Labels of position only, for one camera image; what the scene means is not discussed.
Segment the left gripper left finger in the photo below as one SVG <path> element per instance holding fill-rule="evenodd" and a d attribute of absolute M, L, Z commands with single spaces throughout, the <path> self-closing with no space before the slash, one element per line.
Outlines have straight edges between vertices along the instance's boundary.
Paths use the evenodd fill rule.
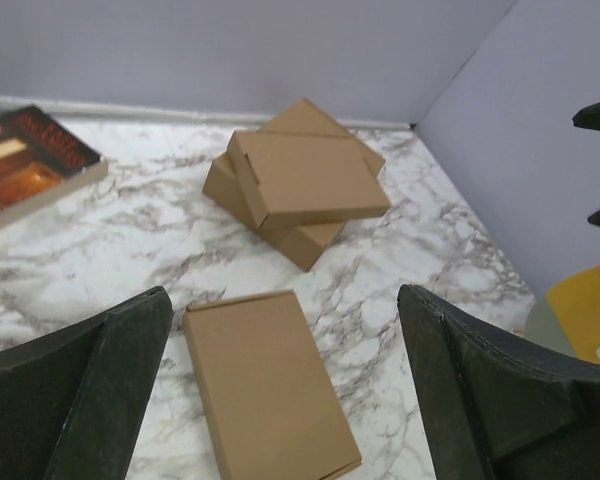
<path fill-rule="evenodd" d="M 0 352 L 0 479 L 123 479 L 173 318 L 153 287 Z"/>

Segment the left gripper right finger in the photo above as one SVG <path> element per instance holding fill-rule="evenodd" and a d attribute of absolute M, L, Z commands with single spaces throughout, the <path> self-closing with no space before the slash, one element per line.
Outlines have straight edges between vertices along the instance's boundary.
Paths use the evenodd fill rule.
<path fill-rule="evenodd" d="M 600 480 L 600 365 L 422 286 L 401 286 L 397 307 L 437 478 Z"/>

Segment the cardboard box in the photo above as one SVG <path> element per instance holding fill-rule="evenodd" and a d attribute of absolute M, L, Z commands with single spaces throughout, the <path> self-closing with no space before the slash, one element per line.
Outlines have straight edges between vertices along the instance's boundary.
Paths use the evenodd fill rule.
<path fill-rule="evenodd" d="M 303 271 L 309 271 L 315 265 L 345 226 L 344 223 L 329 223 L 282 229 L 258 228 L 226 153 L 212 161 L 202 192 Z"/>
<path fill-rule="evenodd" d="M 184 331 L 224 479 L 338 479 L 362 463 L 291 290 L 190 305 Z"/>
<path fill-rule="evenodd" d="M 307 98 L 302 98 L 260 127 L 261 131 L 317 135 L 353 140 L 374 175 L 385 165 L 384 158 Z"/>
<path fill-rule="evenodd" d="M 377 218 L 390 207 L 351 138 L 236 130 L 227 154 L 261 229 Z"/>

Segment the white cylinder drum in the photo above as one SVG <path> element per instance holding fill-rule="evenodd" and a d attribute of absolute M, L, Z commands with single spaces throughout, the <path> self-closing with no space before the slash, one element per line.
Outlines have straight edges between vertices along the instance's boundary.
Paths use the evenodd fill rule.
<path fill-rule="evenodd" d="M 531 308 L 524 338 L 600 365 L 600 265 L 551 287 Z"/>

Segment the dark orange book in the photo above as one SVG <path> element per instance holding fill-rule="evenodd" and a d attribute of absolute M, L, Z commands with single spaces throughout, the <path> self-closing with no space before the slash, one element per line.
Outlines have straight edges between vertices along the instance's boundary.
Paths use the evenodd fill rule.
<path fill-rule="evenodd" d="M 38 106 L 0 113 L 0 229 L 108 174 L 101 154 Z"/>

